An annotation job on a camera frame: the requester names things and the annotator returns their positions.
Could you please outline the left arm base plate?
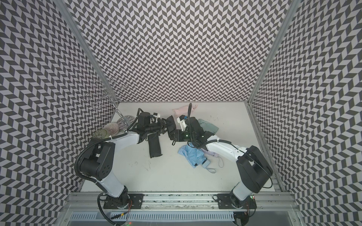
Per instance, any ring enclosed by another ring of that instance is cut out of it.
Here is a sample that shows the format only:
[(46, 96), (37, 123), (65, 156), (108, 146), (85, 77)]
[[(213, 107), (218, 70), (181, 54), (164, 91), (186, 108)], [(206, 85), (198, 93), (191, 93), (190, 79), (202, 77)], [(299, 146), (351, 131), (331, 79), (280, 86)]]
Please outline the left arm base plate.
[(103, 208), (106, 210), (141, 209), (143, 198), (144, 194), (141, 193), (121, 195), (119, 198), (107, 195)]

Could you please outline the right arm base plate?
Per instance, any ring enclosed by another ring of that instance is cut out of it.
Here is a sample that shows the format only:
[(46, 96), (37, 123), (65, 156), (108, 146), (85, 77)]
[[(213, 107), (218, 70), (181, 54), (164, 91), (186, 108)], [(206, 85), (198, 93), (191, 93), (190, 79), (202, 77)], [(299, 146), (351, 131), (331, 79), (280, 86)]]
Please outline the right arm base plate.
[(245, 200), (239, 200), (235, 195), (216, 194), (212, 195), (212, 199), (217, 202), (219, 209), (257, 209), (255, 197), (253, 195), (249, 195)]

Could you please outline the blue sleeved umbrella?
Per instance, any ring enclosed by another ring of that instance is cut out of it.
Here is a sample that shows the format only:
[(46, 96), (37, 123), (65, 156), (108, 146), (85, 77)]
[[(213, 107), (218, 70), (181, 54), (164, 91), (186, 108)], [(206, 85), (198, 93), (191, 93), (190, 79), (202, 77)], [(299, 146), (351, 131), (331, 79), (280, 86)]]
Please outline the blue sleeved umbrella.
[(201, 149), (197, 149), (191, 145), (184, 145), (178, 150), (178, 154), (184, 156), (192, 168), (201, 166), (212, 174), (216, 173), (216, 169), (209, 167), (211, 162), (205, 157)]

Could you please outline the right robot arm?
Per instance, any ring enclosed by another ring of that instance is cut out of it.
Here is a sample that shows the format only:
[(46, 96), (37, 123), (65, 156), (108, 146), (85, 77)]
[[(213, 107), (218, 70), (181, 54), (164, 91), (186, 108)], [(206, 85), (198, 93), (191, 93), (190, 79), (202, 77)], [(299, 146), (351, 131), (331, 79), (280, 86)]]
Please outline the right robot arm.
[(232, 207), (250, 208), (253, 195), (260, 192), (271, 179), (273, 170), (256, 146), (240, 147), (219, 138), (211, 131), (205, 131), (199, 121), (191, 116), (192, 104), (177, 118), (181, 129), (169, 133), (173, 143), (187, 142), (178, 153), (186, 158), (192, 167), (202, 166), (211, 173), (216, 170), (209, 167), (207, 152), (212, 152), (235, 163), (240, 175), (240, 182), (230, 191)]

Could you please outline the lavender sleeved umbrella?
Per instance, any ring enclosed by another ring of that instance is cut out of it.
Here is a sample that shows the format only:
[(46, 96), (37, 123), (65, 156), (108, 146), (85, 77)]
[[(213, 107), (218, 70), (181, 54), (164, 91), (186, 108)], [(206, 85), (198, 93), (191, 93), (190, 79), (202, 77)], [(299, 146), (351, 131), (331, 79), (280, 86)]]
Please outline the lavender sleeved umbrella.
[(219, 154), (217, 154), (217, 153), (215, 153), (215, 152), (207, 151), (207, 150), (205, 150), (205, 149), (203, 149), (203, 148), (202, 148), (201, 150), (204, 152), (204, 154), (210, 155), (210, 156), (212, 156), (212, 157), (217, 158), (217, 159), (218, 159), (218, 166), (219, 166), (220, 168), (223, 168), (223, 167), (224, 167), (224, 163), (223, 163), (222, 157), (221, 157)]

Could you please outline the mint green sleeved umbrella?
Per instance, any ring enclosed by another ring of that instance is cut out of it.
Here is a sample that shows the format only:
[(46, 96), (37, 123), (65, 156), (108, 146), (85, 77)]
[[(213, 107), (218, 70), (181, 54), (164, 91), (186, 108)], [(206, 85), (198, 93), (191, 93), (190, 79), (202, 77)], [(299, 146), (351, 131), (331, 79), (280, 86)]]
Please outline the mint green sleeved umbrella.
[(215, 126), (214, 124), (212, 124), (206, 120), (198, 119), (198, 122), (204, 131), (208, 131), (213, 134), (216, 134), (219, 130), (219, 128), (217, 126)]

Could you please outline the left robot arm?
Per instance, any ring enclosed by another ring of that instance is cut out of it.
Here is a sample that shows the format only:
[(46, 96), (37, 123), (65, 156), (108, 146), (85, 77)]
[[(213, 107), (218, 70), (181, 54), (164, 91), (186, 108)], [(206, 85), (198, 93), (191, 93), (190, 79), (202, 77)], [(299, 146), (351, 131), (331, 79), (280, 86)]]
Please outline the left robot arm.
[(138, 109), (135, 120), (128, 124), (123, 134), (91, 139), (75, 160), (75, 173), (102, 190), (105, 208), (129, 208), (131, 204), (128, 189), (113, 172), (115, 152), (147, 140), (150, 152), (160, 154), (159, 136), (172, 134), (174, 129), (172, 116), (167, 119), (159, 118), (158, 114)]

